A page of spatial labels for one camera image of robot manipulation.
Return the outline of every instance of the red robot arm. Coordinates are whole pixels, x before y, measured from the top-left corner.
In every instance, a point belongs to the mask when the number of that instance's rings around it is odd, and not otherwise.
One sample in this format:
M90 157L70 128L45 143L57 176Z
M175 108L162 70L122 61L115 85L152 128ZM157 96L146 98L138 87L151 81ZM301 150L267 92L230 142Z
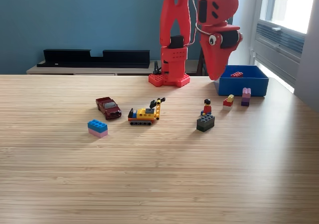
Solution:
M217 80L224 72L228 58L242 41L238 32L240 27L228 25L238 9L238 0L199 0L196 28L193 41L190 41L191 21L189 0L164 0L160 20L161 75L152 74L149 82L155 86L184 86L190 81L185 74L188 46L195 41L195 34L200 33L209 77ZM177 20L180 36L171 37L170 30Z

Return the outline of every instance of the blue bin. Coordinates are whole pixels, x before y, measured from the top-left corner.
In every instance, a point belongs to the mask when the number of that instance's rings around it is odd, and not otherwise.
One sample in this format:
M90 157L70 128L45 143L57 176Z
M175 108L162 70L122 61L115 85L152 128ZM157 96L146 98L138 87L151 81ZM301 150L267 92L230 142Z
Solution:
M236 72L244 73L244 77L230 77ZM251 96L265 96L268 82L269 78L257 66L226 66L215 87L220 96L242 96L243 88L251 88Z

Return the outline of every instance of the black rack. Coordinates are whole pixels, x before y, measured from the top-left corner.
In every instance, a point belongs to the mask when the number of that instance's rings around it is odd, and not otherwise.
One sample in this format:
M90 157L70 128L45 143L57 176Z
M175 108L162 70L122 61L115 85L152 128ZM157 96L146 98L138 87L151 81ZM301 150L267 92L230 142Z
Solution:
M150 51L104 50L103 57L92 57L91 50L46 49L45 62L37 67L142 68L150 66Z

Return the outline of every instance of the toy car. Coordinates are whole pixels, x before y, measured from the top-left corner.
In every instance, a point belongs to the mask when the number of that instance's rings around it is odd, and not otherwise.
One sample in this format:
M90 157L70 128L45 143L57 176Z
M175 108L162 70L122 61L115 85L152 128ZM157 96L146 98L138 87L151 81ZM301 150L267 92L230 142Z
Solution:
M105 119L119 118L122 116L121 109L110 97L96 99L98 110L104 114Z

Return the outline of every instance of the red robot base plate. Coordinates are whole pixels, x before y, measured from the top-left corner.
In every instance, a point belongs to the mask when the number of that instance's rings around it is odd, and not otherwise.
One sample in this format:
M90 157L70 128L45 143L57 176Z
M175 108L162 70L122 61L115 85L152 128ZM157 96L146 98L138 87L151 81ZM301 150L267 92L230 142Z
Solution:
M149 75L149 82L153 84L156 87L161 87L161 86L177 86L177 87L183 87L186 84L190 82L190 76L189 75L184 75L182 79L176 82L166 82L164 81L164 76L163 75L155 75L151 74Z

